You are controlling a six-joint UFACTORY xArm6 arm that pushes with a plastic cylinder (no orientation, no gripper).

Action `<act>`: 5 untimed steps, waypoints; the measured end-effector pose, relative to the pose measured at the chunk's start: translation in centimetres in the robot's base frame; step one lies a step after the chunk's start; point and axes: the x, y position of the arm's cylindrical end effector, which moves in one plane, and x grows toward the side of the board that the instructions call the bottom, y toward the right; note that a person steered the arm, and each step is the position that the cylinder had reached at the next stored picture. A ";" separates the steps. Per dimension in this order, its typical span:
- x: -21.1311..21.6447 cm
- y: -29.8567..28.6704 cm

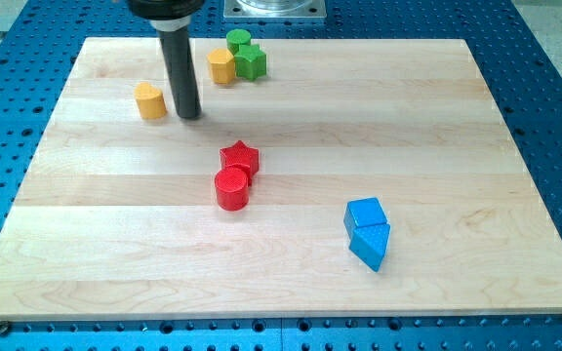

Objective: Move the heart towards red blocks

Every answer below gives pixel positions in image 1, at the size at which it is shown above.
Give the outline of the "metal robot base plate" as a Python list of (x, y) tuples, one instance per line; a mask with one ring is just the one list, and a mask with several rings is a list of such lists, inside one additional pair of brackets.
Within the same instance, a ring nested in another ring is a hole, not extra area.
[(224, 0), (226, 19), (323, 19), (325, 0)]

